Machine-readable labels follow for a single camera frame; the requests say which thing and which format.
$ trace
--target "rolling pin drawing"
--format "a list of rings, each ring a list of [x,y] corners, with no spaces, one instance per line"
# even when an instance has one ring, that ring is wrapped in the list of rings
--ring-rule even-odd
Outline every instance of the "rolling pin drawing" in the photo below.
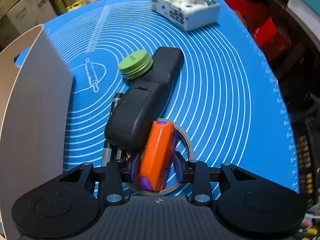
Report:
[[[87,73],[87,77],[88,77],[88,82],[89,82],[89,86],[93,87],[93,91],[96,93],[99,91],[99,87],[98,87],[98,77],[96,72],[94,71],[92,62],[89,60],[89,58],[85,59],[85,71]]]

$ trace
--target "blue silicone baking mat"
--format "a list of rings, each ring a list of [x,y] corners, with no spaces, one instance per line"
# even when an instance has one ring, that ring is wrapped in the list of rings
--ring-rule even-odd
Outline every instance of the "blue silicone baking mat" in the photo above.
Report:
[[[185,63],[162,117],[187,131],[195,158],[214,167],[234,163],[298,191],[295,143],[277,80],[238,17],[215,1],[219,23],[188,33],[152,11],[149,0],[102,0],[45,24],[74,76],[65,170],[101,164],[111,99],[129,85],[117,68],[121,60],[138,49],[152,55],[168,46],[182,49]],[[86,71],[91,64],[94,82]],[[186,157],[182,144],[178,150]],[[172,168],[167,186],[174,182]],[[170,195],[191,190],[186,184]],[[212,193],[219,196],[217,183]]]

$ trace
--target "tissue paper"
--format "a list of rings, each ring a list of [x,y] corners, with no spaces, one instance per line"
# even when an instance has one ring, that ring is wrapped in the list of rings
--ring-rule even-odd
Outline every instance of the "tissue paper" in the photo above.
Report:
[[[220,4],[213,0],[151,0],[151,8],[191,31],[218,22]]]

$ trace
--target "green lid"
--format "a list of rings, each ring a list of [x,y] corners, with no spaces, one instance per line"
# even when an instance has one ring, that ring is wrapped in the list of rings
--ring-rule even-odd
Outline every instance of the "green lid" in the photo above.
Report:
[[[153,64],[151,56],[145,49],[137,50],[125,57],[118,68],[126,79],[133,79],[147,72]]]

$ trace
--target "metal screw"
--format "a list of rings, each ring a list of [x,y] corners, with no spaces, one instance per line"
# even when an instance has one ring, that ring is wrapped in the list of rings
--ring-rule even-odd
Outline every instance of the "metal screw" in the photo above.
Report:
[[[121,199],[122,197],[118,194],[110,194],[106,197],[109,202],[119,202]]]
[[[199,194],[195,196],[195,200],[198,202],[208,202],[210,200],[210,197],[205,194]]]

